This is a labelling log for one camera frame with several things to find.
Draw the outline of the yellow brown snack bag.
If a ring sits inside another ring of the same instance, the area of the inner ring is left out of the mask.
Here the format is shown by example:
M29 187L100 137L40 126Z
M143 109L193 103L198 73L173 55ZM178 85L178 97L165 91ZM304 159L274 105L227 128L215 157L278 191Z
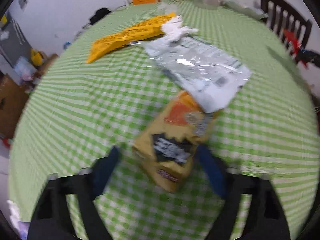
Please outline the yellow brown snack bag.
M156 185L168 192L181 187L193 169L197 146L208 141L219 114L205 113L181 91L140 133L132 149Z

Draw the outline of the silver foil wrapper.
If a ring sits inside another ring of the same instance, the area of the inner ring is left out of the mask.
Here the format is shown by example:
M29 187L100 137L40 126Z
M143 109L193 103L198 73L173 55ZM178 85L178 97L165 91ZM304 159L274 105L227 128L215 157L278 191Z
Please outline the silver foil wrapper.
M206 113L226 108L252 75L237 58L190 36L175 42L158 38L147 42L144 49Z

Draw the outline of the brown cardboard box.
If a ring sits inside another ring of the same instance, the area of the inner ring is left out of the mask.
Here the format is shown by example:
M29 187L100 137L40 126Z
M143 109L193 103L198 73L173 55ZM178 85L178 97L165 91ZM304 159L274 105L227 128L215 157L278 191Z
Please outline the brown cardboard box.
M4 137L12 139L29 95L9 75L5 75L1 79L0 97L0 132Z

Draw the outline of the black bag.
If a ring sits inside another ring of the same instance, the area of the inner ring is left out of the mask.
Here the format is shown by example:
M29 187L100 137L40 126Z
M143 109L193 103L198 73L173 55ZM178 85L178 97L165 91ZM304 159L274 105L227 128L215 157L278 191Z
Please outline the black bag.
M103 7L98 9L94 15L89 19L90 25L95 25L97 22L99 22L101 19L103 19L106 15L110 14L112 11L110 11L108 8Z

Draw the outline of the green checkered tablecloth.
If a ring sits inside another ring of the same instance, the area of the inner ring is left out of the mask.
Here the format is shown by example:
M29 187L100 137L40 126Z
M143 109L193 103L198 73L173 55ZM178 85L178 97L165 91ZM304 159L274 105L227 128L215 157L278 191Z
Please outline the green checkered tablecloth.
M243 174L273 181L296 238L318 185L319 135L308 88L280 39L266 25L226 8L178 3L199 38L238 58L252 76L214 124L210 148ZM204 239L223 202L195 165L175 193L138 166L132 145L179 91L139 47L87 63L91 44L159 13L125 7L86 31L32 93L10 150L9 198L29 221L47 177L75 174L114 145L122 159L96 207L114 239Z

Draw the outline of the long yellow snack wrapper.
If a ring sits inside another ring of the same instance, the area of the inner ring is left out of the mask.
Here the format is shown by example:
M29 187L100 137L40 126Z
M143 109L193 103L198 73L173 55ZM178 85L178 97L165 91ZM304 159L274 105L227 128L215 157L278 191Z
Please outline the long yellow snack wrapper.
M176 14L174 12L168 15L156 16L126 28L121 32L96 40L91 46L87 63L97 61L104 55L117 50L132 41L147 40L164 34L163 31L161 31L161 26L175 16Z

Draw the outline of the grey refrigerator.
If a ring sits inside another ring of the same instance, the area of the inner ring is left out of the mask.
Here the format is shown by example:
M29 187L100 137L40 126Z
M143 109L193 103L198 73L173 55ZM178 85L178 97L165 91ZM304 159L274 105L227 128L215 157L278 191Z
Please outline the grey refrigerator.
M8 21L1 26L1 52L8 63L14 67L20 57L30 59L31 46L9 11L5 16Z

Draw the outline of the white crumpled tissue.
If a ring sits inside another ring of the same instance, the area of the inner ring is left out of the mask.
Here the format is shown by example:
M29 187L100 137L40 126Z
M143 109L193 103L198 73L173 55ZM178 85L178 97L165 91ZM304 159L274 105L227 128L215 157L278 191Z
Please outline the white crumpled tissue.
M176 42L182 37L198 33L199 30L184 26L182 16L175 16L161 26L161 31L165 41Z

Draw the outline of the yellow tote bag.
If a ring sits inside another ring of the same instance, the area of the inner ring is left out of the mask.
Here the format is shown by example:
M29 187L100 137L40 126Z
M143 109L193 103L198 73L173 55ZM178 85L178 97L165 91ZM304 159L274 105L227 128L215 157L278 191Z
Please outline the yellow tote bag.
M43 64L43 57L42 54L31 48L31 56L30 56L31 62L35 67L39 67Z

